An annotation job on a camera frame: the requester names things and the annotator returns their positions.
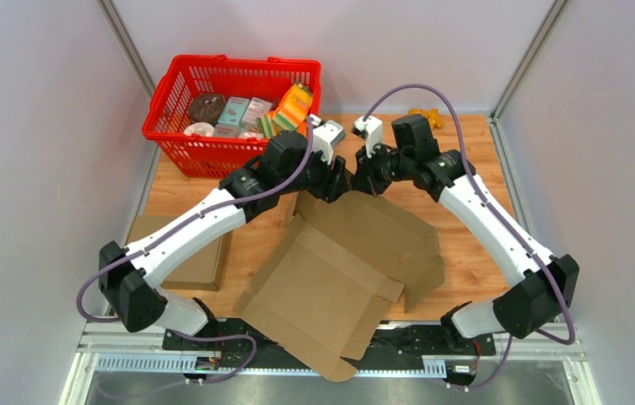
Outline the cardboard sheet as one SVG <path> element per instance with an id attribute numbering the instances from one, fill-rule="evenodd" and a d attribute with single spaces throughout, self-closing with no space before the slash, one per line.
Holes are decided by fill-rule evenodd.
<path id="1" fill-rule="evenodd" d="M 384 197 L 301 192 L 285 227 L 235 309 L 328 381 L 356 375 L 391 304 L 411 311 L 444 283 L 437 230 Z"/>

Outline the cardboard box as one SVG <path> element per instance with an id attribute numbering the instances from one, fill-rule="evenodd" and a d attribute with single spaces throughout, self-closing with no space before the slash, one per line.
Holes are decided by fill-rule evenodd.
<path id="1" fill-rule="evenodd" d="M 127 242 L 140 240 L 175 219 L 171 216 L 138 215 Z M 232 232 L 220 236 L 182 262 L 161 284 L 164 289 L 219 291 L 232 243 Z"/>

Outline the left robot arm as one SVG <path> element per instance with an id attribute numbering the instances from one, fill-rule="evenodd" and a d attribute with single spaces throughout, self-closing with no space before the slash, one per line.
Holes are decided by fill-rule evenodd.
<path id="1" fill-rule="evenodd" d="M 334 148 L 345 138 L 333 123 L 308 138 L 280 132 L 261 155 L 249 159 L 202 201 L 151 235 L 121 247 L 112 241 L 99 253 L 100 292 L 129 331 L 161 326 L 184 333 L 194 348 L 214 345 L 217 327 L 199 300 L 161 290 L 186 259 L 221 236 L 275 208 L 282 195 L 307 191 L 332 203 L 348 188 L 344 158 Z"/>

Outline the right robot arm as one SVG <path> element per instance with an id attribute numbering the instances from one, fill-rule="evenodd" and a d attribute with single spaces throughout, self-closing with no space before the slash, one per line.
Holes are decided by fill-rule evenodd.
<path id="1" fill-rule="evenodd" d="M 391 124 L 396 145 L 384 143 L 381 120 L 360 116 L 352 132 L 357 152 L 352 189 L 380 195 L 396 181 L 409 181 L 450 211 L 476 237 L 502 272 L 509 289 L 496 298 L 456 306 L 441 318 L 440 341 L 454 354 L 474 338 L 507 332 L 525 338 L 569 308 L 579 267 L 569 255 L 555 256 L 530 236 L 487 190 L 460 151 L 442 151 L 428 120 L 403 116 Z"/>

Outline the grey pink small box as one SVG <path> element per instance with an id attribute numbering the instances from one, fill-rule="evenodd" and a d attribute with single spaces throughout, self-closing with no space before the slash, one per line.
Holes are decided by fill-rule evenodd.
<path id="1" fill-rule="evenodd" d="M 258 121 L 265 114 L 272 110 L 273 103 L 257 97 L 252 97 L 247 105 L 244 115 L 240 120 L 243 128 L 253 131 L 258 130 Z"/>

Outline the teal small box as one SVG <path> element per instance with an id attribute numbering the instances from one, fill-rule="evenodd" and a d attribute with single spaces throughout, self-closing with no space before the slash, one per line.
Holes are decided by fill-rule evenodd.
<path id="1" fill-rule="evenodd" d="M 237 96 L 229 97 L 218 118 L 218 124 L 239 127 L 240 120 L 249 102 L 250 99 L 247 98 Z"/>

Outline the striped sponge pack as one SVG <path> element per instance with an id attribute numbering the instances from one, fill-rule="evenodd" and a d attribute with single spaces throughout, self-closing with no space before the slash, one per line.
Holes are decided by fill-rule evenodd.
<path id="1" fill-rule="evenodd" d="M 313 104 L 314 96 L 300 82 L 292 84 L 272 115 L 273 126 L 280 131 L 300 132 Z"/>

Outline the yellow toy figure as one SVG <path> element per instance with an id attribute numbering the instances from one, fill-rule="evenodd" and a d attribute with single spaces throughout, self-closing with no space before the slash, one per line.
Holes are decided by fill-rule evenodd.
<path id="1" fill-rule="evenodd" d="M 423 116 L 427 121 L 431 129 L 440 129 L 444 126 L 442 118 L 439 114 L 439 109 L 433 108 L 430 110 L 413 108 L 408 111 L 409 115 Z"/>

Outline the green striped sponge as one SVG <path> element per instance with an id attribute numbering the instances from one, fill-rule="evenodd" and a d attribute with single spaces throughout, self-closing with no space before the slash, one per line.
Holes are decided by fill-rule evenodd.
<path id="1" fill-rule="evenodd" d="M 281 128 L 274 122 L 275 115 L 275 111 L 269 111 L 256 119 L 258 130 L 264 138 L 274 138 L 281 131 Z"/>

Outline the red plastic basket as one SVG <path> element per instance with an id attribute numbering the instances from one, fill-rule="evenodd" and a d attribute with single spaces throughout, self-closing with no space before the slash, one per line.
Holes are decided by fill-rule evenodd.
<path id="1" fill-rule="evenodd" d="M 318 114 L 320 74 L 310 59 L 179 55 L 153 94 L 143 136 L 185 176 L 226 176 L 284 128 L 274 112 L 291 88 L 309 91 Z"/>

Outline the white round container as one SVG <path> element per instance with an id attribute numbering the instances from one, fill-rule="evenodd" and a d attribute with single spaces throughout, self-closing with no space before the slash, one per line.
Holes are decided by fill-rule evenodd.
<path id="1" fill-rule="evenodd" d="M 194 137 L 211 137 L 215 127 L 207 122 L 196 122 L 185 128 L 184 134 Z"/>

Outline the brown round packet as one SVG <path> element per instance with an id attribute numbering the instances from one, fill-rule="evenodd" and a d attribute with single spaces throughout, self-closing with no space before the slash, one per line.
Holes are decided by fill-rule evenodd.
<path id="1" fill-rule="evenodd" d="M 191 123 L 216 125 L 225 106 L 226 100 L 221 94 L 203 93 L 193 99 L 187 109 L 187 116 Z"/>

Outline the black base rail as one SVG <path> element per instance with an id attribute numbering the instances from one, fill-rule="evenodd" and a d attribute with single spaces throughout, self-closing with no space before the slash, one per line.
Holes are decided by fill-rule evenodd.
<path id="1" fill-rule="evenodd" d="M 121 325 L 91 324 L 78 344 L 80 353 L 99 355 L 95 368 L 108 371 L 187 372 L 224 374 L 255 357 L 246 375 L 314 376 L 309 366 L 278 343 L 237 318 L 218 320 L 215 331 L 235 335 L 226 343 L 194 343 L 160 327 L 129 333 Z M 442 378 L 458 371 L 476 372 L 478 359 L 499 361 L 503 351 L 515 361 L 584 362 L 581 343 L 561 345 L 538 333 L 508 340 L 504 333 L 482 335 L 456 349 L 441 341 L 443 329 L 436 321 L 383 321 L 361 359 L 348 360 L 359 377 Z"/>

